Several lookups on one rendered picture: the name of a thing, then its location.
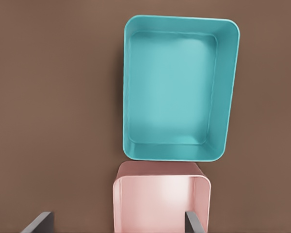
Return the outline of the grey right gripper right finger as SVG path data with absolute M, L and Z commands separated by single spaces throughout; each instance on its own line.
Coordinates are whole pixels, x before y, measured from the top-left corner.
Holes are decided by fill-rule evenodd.
M 195 212 L 185 212 L 185 233 L 205 233 Z

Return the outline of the teal rectangular tray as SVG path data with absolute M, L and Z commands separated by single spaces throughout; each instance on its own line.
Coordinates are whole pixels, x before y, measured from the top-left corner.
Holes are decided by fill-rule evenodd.
M 135 15 L 124 27 L 123 151 L 213 162 L 226 149 L 240 29 L 224 18 Z

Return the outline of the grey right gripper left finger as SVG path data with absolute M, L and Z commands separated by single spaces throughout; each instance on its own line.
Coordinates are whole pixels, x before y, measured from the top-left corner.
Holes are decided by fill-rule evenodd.
M 54 213 L 42 212 L 20 233 L 54 233 Z

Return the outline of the pink rectangular tray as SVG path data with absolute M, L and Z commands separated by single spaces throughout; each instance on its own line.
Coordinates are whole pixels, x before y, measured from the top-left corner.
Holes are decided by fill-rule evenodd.
M 113 183 L 115 233 L 184 233 L 194 212 L 208 231 L 210 180 L 194 162 L 125 161 Z

